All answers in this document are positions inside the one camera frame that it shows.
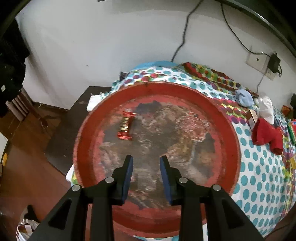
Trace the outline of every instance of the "black table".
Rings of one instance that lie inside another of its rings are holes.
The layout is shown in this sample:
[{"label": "black table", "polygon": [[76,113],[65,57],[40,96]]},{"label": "black table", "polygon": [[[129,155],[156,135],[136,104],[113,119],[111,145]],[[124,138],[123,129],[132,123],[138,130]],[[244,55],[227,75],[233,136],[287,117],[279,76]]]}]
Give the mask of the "black table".
[{"label": "black table", "polygon": [[90,86],[79,97],[62,119],[54,136],[50,139],[45,150],[48,161],[62,174],[66,175],[73,165],[72,155],[77,132],[87,116],[87,104],[91,94],[109,92],[111,87]]}]

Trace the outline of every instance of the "red tray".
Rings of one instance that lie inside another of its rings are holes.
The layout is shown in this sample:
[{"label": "red tray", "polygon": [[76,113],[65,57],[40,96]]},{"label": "red tray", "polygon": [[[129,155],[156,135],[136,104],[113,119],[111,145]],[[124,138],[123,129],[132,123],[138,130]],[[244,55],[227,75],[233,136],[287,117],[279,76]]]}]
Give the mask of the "red tray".
[{"label": "red tray", "polygon": [[[123,111],[136,113],[132,141],[117,138]],[[92,186],[110,176],[126,155],[134,170],[126,203],[113,207],[114,228],[130,235],[178,235],[181,207],[165,200],[159,157],[199,185],[218,183],[232,193],[240,151],[232,124],[218,106],[183,85],[150,82],[123,88],[104,99],[78,132],[73,162],[78,182]],[[203,223],[205,210],[202,206]]]}]

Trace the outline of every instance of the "black power adapter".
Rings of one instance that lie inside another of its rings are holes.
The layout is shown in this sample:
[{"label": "black power adapter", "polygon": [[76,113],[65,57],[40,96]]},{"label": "black power adapter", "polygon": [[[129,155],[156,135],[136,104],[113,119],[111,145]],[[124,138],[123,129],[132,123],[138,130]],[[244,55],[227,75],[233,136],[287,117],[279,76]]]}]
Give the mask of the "black power adapter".
[{"label": "black power adapter", "polygon": [[269,59],[268,64],[267,64],[267,68],[269,68],[273,73],[281,74],[281,72],[279,71],[279,63],[280,63],[280,61],[281,60],[276,55],[276,53],[273,53],[270,56],[270,59]]}]

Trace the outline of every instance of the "polka dot fabric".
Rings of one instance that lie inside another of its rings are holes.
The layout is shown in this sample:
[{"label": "polka dot fabric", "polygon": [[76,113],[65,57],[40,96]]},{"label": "polka dot fabric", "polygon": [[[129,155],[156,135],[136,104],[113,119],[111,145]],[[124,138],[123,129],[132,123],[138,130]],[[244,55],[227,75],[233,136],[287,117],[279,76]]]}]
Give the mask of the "polka dot fabric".
[{"label": "polka dot fabric", "polygon": [[[244,211],[258,231],[266,236],[275,225],[285,216],[295,203],[295,173],[287,172],[281,156],[270,152],[269,145],[256,146],[251,140],[251,130],[245,120],[246,108],[240,107],[234,99],[230,88],[222,90],[223,85],[217,85],[204,78],[219,80],[211,69],[203,66],[203,76],[197,78],[188,74],[182,65],[176,68],[152,67],[147,69],[134,70],[127,77],[119,82],[114,82],[110,93],[102,93],[104,99],[109,94],[123,88],[146,81],[165,81],[177,83],[198,90],[203,95],[216,102],[220,109],[227,114],[234,130],[236,131],[241,150],[241,167],[238,183],[232,194],[233,200]],[[232,88],[243,88],[236,82],[224,81],[224,85],[232,83]],[[286,133],[287,123],[283,115],[275,109],[275,115],[281,128]],[[295,147],[289,142],[286,135],[284,143],[284,154],[295,153]],[[204,241],[207,241],[207,225],[203,225]],[[141,240],[165,240],[175,241],[178,237],[163,239],[151,239],[138,237]]]}]

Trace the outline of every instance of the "red candy wrapper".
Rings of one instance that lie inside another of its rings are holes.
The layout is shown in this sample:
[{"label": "red candy wrapper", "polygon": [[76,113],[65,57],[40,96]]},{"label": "red candy wrapper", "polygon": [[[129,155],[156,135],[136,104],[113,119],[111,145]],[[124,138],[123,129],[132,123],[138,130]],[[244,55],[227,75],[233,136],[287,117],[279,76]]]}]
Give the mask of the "red candy wrapper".
[{"label": "red candy wrapper", "polygon": [[131,122],[136,113],[124,111],[123,118],[119,127],[119,132],[117,132],[117,137],[122,140],[131,140],[132,137],[129,135],[129,129]]}]

